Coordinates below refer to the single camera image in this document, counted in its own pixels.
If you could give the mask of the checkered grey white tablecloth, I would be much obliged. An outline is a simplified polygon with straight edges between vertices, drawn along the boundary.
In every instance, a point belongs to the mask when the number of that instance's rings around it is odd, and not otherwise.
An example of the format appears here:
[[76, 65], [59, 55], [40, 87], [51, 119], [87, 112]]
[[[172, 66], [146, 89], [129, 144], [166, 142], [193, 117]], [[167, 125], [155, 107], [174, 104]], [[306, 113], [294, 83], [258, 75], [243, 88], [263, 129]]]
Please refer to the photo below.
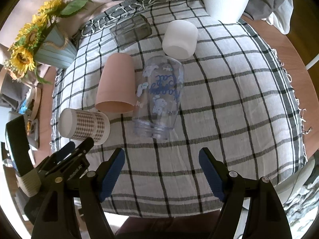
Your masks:
[[245, 21], [214, 21], [203, 0], [127, 0], [83, 24], [76, 36], [77, 57], [56, 76], [52, 103], [51, 149], [68, 140], [58, 131], [66, 108], [93, 112], [107, 58], [119, 51], [110, 29], [141, 14], [152, 34], [125, 52], [136, 77], [146, 61], [163, 54], [168, 24], [186, 20], [198, 29], [193, 56], [183, 62], [181, 105], [168, 140], [134, 134], [131, 114], [110, 114], [108, 140], [87, 154], [90, 169], [108, 160], [118, 147], [126, 161], [106, 212], [137, 217], [176, 217], [221, 207], [198, 162], [201, 148], [243, 177], [266, 176], [278, 185], [307, 162], [303, 124], [291, 77], [277, 53]]

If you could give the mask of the houndstooth patterned paper cup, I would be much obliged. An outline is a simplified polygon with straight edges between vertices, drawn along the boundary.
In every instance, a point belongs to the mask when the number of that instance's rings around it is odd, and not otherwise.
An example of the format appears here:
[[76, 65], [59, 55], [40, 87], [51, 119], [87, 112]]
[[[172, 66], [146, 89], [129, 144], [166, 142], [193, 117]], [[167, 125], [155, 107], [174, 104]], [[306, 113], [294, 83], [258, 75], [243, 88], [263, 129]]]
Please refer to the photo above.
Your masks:
[[67, 108], [59, 116], [58, 131], [64, 138], [84, 141], [91, 137], [95, 145], [102, 145], [110, 135], [110, 121], [102, 112]]

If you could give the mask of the yellow sunflower bouquet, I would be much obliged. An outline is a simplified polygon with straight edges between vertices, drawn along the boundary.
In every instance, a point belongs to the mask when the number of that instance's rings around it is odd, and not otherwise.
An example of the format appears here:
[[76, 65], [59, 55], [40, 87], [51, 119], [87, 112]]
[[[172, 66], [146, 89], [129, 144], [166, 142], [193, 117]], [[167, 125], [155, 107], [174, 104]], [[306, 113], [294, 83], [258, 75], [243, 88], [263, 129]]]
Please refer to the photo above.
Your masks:
[[69, 18], [79, 13], [90, 1], [49, 0], [44, 2], [38, 12], [32, 16], [32, 21], [19, 30], [15, 41], [8, 48], [10, 56], [3, 65], [13, 80], [21, 81], [28, 72], [33, 72], [37, 81], [42, 84], [49, 83], [39, 76], [34, 54], [59, 18]]

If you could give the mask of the dark smoky glass cup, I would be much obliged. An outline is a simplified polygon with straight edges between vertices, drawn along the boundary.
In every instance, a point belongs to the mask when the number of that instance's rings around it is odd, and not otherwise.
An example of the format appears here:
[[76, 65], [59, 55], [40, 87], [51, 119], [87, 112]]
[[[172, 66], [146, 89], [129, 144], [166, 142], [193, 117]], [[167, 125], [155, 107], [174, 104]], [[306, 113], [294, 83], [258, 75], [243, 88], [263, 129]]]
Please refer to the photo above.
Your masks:
[[119, 49], [124, 50], [132, 44], [149, 37], [152, 34], [152, 29], [143, 15], [135, 15], [117, 23], [110, 29], [110, 33]]

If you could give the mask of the white frosted cup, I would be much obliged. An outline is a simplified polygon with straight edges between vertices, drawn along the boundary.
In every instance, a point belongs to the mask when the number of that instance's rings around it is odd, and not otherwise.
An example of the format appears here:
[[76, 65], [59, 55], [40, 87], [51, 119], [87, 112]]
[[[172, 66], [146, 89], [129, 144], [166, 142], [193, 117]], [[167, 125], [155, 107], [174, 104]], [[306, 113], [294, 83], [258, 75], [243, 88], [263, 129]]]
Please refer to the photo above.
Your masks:
[[190, 58], [195, 50], [198, 39], [198, 29], [185, 20], [175, 20], [168, 24], [162, 49], [166, 55], [179, 61]]

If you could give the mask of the pink plastic cup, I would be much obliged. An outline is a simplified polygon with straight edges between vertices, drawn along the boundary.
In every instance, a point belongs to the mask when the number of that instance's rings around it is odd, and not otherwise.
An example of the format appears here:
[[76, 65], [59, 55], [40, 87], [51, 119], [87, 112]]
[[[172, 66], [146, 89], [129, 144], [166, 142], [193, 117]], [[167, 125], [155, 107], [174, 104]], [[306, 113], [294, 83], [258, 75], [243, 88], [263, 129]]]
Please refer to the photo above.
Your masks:
[[134, 110], [135, 104], [135, 68], [132, 57], [126, 53], [114, 53], [104, 65], [95, 108], [105, 113], [129, 113]]

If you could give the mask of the blue ribbed flower vase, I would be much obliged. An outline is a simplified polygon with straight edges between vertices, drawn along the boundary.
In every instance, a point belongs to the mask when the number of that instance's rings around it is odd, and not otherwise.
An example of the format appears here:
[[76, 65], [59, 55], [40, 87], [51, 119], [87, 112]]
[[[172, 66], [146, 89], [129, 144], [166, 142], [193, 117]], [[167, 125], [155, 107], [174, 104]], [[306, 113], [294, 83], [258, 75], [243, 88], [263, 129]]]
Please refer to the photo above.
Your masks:
[[34, 60], [41, 64], [65, 70], [75, 60], [76, 56], [76, 47], [68, 39], [68, 35], [55, 24], [34, 54]]

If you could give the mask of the clear printed plastic bottle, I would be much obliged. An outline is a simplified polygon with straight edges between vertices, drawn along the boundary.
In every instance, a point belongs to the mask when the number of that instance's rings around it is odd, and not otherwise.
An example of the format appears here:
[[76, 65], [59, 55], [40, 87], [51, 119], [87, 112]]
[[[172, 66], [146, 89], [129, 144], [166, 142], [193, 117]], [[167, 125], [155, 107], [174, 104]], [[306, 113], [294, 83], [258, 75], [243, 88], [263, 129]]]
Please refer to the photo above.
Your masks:
[[177, 119], [183, 87], [184, 66], [180, 61], [168, 56], [151, 57], [136, 91], [134, 133], [167, 140]]

